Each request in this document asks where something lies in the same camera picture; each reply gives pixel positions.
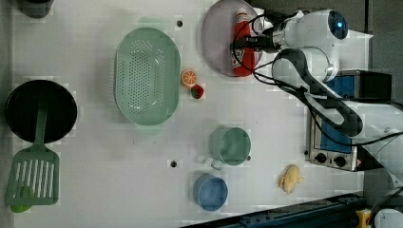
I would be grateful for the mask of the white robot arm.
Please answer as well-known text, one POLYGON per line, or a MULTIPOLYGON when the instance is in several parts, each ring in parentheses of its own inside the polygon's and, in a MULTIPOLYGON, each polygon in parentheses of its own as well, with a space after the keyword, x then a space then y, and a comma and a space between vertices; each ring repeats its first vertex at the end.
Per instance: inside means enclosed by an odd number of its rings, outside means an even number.
POLYGON ((230 46, 233 67, 277 86, 306 105, 318 129, 328 124, 361 146, 393 181, 394 192, 373 206, 372 228, 402 228, 402 105, 376 98, 343 98, 327 86, 339 72, 339 52, 349 36, 336 10, 291 16, 270 14, 273 26, 252 36, 255 21, 240 9, 230 46))

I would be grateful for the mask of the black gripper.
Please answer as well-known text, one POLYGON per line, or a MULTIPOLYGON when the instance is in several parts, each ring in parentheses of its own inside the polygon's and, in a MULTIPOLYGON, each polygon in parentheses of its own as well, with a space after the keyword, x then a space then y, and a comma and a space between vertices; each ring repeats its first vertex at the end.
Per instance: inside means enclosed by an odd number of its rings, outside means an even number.
POLYGON ((249 20, 244 27, 249 26, 250 29, 255 32, 255 22, 262 17, 267 19, 273 26, 271 28, 265 29, 262 33, 259 33, 256 36, 241 35, 240 32, 236 32, 235 38, 230 45, 231 50, 251 48, 254 51, 275 53, 281 49, 281 44, 275 43, 275 31, 279 28, 279 25, 287 18, 287 15, 276 11, 266 11, 263 14, 255 16, 254 18, 249 20))

